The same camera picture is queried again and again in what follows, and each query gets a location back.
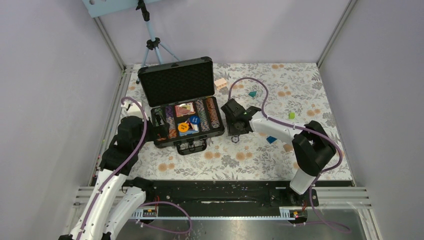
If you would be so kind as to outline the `orange big blind button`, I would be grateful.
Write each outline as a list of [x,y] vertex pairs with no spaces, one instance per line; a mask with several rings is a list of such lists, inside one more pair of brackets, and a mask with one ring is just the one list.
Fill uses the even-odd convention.
[[185,133],[190,129],[190,125],[186,122],[179,123],[177,129],[180,133]]

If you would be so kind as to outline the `black poker chip case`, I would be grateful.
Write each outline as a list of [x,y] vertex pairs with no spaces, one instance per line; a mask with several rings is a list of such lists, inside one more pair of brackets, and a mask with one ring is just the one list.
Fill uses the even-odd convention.
[[[166,106],[172,106],[177,137],[169,139],[169,124],[166,121],[166,140],[152,141],[157,148],[175,147],[180,155],[189,155],[204,151],[210,138],[224,134],[225,126],[215,98],[213,60],[209,56],[144,66],[137,72],[138,80],[150,106],[150,121],[155,124],[154,109],[161,108],[166,121]],[[212,98],[215,104],[220,127],[212,128],[211,118],[206,99]],[[178,124],[190,122],[191,116],[198,116],[196,100],[202,100],[209,131],[202,131],[198,124],[199,133],[179,136]],[[175,105],[193,102],[195,114],[176,117]]]

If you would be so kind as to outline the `blue small blind button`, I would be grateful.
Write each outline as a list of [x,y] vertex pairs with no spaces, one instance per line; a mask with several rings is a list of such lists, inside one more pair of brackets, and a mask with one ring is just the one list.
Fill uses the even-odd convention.
[[200,122],[201,122],[200,118],[196,115],[191,116],[189,118],[189,121],[190,121],[191,124],[194,124],[194,125],[199,125]]

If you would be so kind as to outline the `blue playing card deck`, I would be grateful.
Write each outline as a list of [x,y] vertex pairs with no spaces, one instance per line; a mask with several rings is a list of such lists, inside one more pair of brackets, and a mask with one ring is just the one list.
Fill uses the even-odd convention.
[[189,130],[187,132],[179,132],[179,130],[177,129],[180,137],[197,134],[200,132],[199,125],[192,124],[189,121],[186,121],[185,123],[189,124]]

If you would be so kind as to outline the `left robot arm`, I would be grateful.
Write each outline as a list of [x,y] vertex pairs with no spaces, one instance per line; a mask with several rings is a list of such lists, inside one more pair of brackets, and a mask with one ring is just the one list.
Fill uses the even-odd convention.
[[138,178],[114,206],[138,154],[147,141],[149,120],[139,101],[121,99],[129,116],[122,119],[117,135],[102,155],[100,171],[93,191],[76,225],[61,240],[115,240],[133,212],[155,200],[155,192],[146,187],[148,180]]

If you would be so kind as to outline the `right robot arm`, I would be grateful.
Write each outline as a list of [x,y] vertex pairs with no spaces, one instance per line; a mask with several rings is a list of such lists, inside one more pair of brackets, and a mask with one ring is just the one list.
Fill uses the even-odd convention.
[[266,115],[259,107],[245,109],[235,99],[228,100],[221,110],[229,136],[264,133],[293,147],[299,169],[286,193],[287,201],[293,206],[299,206],[307,199],[306,191],[339,150],[317,121],[305,125],[283,122]]

